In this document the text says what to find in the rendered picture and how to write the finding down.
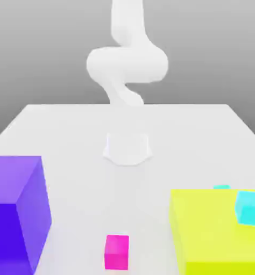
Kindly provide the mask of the small magenta cube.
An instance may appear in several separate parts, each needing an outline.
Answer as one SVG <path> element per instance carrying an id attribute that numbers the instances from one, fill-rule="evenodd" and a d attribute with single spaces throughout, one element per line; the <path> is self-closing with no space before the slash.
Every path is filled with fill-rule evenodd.
<path id="1" fill-rule="evenodd" d="M 106 270 L 128 270 L 129 236 L 107 235 L 104 248 L 104 267 Z"/>

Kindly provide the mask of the large yellow box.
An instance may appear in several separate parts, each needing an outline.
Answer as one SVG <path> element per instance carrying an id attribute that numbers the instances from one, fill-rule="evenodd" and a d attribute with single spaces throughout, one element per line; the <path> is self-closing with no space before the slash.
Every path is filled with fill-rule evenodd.
<path id="1" fill-rule="evenodd" d="M 179 275 L 255 275 L 255 226 L 240 225 L 236 189 L 172 189 Z"/>

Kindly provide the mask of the large purple box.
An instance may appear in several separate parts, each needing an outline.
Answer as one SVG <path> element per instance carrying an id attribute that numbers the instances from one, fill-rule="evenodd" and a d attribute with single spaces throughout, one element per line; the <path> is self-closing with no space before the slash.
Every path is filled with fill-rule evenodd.
<path id="1" fill-rule="evenodd" d="M 41 156 L 0 156 L 0 275 L 34 275 L 51 224 Z"/>

